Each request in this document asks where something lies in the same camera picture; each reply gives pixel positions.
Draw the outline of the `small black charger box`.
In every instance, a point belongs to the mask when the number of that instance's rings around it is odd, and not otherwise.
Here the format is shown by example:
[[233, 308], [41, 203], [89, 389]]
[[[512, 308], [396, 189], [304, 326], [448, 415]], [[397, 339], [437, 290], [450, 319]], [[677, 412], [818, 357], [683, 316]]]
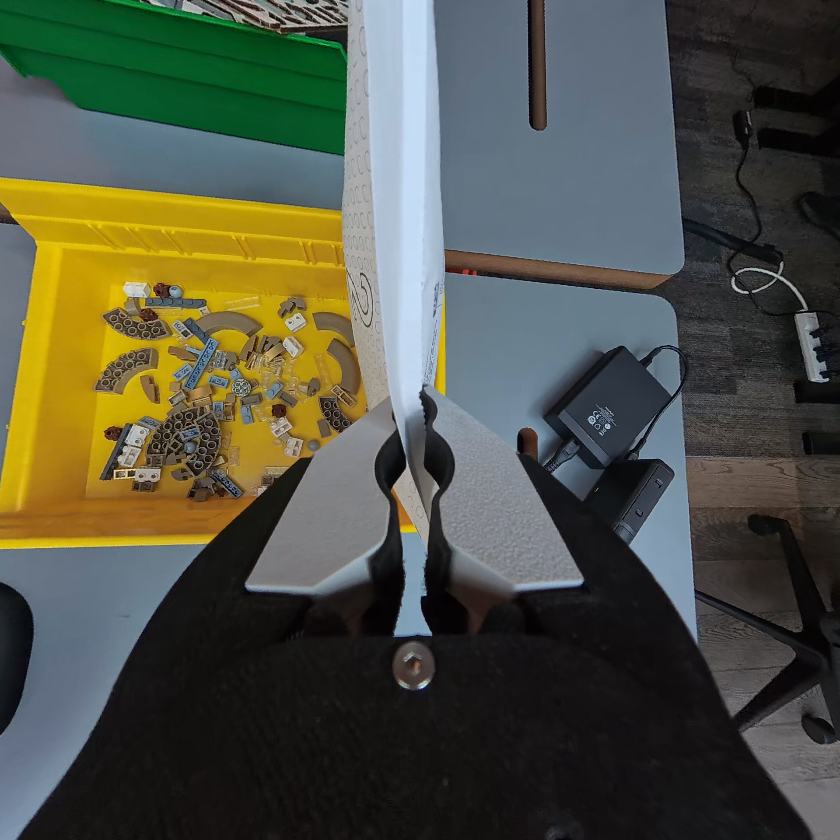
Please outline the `small black charger box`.
[[631, 544], [674, 477], [672, 468], [658, 458], [616, 460], [602, 472], [584, 504]]

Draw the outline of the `black power adapter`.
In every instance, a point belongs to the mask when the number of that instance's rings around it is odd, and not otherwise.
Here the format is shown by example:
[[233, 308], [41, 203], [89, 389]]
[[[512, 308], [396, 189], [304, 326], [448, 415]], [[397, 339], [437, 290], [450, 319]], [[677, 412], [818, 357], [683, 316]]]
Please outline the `black power adapter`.
[[680, 360], [677, 390], [669, 393], [649, 370], [664, 351], [662, 345], [642, 359], [626, 347], [607, 351], [544, 415], [560, 436], [560, 445], [543, 464], [550, 473], [580, 457], [592, 469], [606, 469], [617, 460], [635, 459], [659, 418], [676, 400], [686, 381]]

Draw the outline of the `green plastic bin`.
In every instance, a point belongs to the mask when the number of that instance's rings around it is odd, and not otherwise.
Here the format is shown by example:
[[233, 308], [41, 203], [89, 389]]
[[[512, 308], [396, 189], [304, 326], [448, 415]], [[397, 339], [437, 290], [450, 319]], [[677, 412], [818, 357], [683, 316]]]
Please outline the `green plastic bin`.
[[342, 154], [340, 43], [142, 2], [2, 1], [2, 57], [81, 109]]

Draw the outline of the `black rounded object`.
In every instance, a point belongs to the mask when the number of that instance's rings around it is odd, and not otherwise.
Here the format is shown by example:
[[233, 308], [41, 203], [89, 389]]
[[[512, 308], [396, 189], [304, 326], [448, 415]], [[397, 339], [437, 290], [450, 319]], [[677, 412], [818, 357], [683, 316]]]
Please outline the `black rounded object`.
[[22, 699], [34, 641], [34, 618], [26, 599], [1, 583], [1, 732]]

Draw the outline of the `white paper bag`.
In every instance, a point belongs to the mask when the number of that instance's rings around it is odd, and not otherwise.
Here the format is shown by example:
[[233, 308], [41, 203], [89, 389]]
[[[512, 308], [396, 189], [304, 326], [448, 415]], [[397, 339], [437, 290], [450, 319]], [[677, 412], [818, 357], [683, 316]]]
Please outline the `white paper bag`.
[[353, 336], [369, 408], [406, 451], [395, 493], [423, 541], [436, 484], [421, 393], [435, 382], [445, 247], [434, 3], [351, 1], [342, 202]]

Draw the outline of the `laser-cut wooden sheet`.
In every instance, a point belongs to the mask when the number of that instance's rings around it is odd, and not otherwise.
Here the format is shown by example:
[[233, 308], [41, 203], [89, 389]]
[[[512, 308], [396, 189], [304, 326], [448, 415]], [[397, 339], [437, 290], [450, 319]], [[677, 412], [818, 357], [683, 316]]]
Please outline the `laser-cut wooden sheet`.
[[347, 28], [346, 1], [146, 1], [194, 15], [277, 32], [321, 37]]

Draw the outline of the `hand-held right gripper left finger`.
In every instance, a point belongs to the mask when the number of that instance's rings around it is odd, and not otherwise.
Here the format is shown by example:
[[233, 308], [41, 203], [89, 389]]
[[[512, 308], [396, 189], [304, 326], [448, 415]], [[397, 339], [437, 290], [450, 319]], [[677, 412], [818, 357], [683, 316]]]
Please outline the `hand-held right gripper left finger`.
[[309, 458], [248, 592], [302, 595], [363, 635], [392, 636], [403, 599], [403, 544], [392, 488], [403, 441], [392, 400]]

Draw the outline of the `white power strip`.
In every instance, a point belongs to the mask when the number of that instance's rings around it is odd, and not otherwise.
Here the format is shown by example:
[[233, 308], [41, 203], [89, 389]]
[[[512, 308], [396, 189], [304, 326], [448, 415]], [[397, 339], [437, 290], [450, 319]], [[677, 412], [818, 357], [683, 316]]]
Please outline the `white power strip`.
[[798, 311], [793, 319], [807, 381], [817, 384], [829, 382], [818, 315], [813, 311]]

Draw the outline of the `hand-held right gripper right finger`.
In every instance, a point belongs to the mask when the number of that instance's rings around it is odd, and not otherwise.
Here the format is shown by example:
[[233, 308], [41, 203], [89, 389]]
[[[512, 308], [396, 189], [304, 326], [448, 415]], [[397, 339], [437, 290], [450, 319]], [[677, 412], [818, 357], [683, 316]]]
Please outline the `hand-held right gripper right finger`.
[[475, 633], [494, 606], [581, 586], [526, 467], [544, 470], [431, 385], [421, 399], [433, 491], [422, 610], [432, 633]]

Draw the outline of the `black mesh office chair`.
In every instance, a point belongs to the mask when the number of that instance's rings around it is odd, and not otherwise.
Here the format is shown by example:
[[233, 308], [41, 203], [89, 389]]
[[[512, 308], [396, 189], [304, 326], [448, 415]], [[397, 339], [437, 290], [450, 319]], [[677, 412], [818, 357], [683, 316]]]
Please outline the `black mesh office chair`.
[[786, 568], [801, 618], [801, 630], [792, 632], [700, 590], [696, 599], [752, 627], [794, 652], [794, 658], [733, 718], [740, 732], [756, 726], [814, 686], [821, 688], [828, 720], [805, 713], [801, 727], [817, 744], [838, 742], [839, 735], [839, 615], [838, 594], [827, 609], [790, 523], [782, 518], [753, 513], [749, 529], [760, 537], [780, 539]]

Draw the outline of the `pile of lego pieces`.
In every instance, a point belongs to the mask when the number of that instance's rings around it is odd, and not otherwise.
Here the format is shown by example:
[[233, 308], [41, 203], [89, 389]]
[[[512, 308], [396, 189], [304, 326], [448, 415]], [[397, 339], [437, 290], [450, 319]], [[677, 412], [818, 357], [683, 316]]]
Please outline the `pile of lego pieces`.
[[105, 310], [95, 490], [259, 496], [365, 409], [354, 326], [322, 296], [223, 295], [186, 308], [126, 297]]

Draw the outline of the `yellow plastic bin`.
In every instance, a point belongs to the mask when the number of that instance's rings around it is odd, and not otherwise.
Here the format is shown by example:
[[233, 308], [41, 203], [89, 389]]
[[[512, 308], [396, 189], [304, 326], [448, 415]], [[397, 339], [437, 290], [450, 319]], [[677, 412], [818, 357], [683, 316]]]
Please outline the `yellow plastic bin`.
[[239, 407], [221, 424], [222, 464], [243, 491], [189, 500], [188, 480], [166, 465], [155, 490], [129, 479], [101, 479], [115, 442], [108, 427], [144, 417], [166, 420], [175, 408], [175, 373], [203, 346], [172, 324], [198, 321], [195, 308], [152, 309], [167, 335], [151, 339], [114, 329], [104, 316], [125, 312], [128, 282], [182, 287], [211, 314], [246, 315], [254, 339], [291, 335], [278, 311], [300, 296], [307, 323], [293, 336], [305, 352], [278, 378], [301, 387], [329, 385], [343, 369], [329, 352], [334, 330], [319, 330], [314, 312], [349, 318], [341, 215], [325, 209], [183, 196], [113, 187], [2, 179], [2, 204], [36, 243], [28, 311], [2, 477], [2, 546], [79, 548], [209, 542], [250, 502], [263, 476], [296, 460], [270, 432], [270, 405], [243, 422]]

